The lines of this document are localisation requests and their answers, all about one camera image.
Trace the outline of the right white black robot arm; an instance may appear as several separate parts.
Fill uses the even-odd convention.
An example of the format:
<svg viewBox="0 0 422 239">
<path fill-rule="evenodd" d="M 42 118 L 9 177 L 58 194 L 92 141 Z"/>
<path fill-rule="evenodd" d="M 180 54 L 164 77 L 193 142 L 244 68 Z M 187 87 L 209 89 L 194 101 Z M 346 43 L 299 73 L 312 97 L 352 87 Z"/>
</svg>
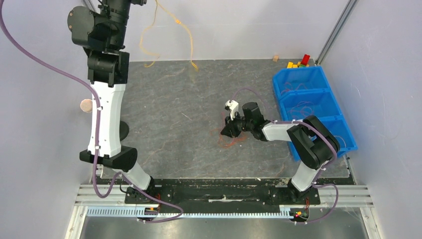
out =
<svg viewBox="0 0 422 239">
<path fill-rule="evenodd" d="M 242 132 L 250 132 L 260 141 L 288 141 L 296 149 L 300 165 L 288 182 L 287 195 L 291 202 L 300 203 L 308 195 L 320 171 L 337 158 L 340 144 L 335 136 L 314 115 L 305 119 L 270 121 L 264 118 L 256 102 L 242 106 L 243 115 L 238 112 L 239 104 L 229 100 L 224 107 L 229 116 L 221 135 L 239 137 Z"/>
</svg>

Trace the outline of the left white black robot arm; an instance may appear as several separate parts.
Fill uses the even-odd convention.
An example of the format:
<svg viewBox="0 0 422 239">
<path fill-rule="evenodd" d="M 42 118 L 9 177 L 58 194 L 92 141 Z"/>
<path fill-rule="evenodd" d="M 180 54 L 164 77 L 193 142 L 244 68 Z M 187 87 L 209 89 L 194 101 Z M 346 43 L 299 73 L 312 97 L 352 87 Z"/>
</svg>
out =
<svg viewBox="0 0 422 239">
<path fill-rule="evenodd" d="M 121 145 L 128 125 L 120 119 L 129 68 L 129 53 L 124 51 L 126 26 L 130 7 L 144 4 L 143 0 L 103 0 L 100 12 L 77 6 L 69 12 L 67 25 L 72 42 L 87 55 L 93 90 L 91 139 L 79 158 L 93 167 L 112 169 L 137 189 L 142 202 L 151 203 L 156 198 L 153 178 L 137 162 L 137 150 Z"/>
</svg>

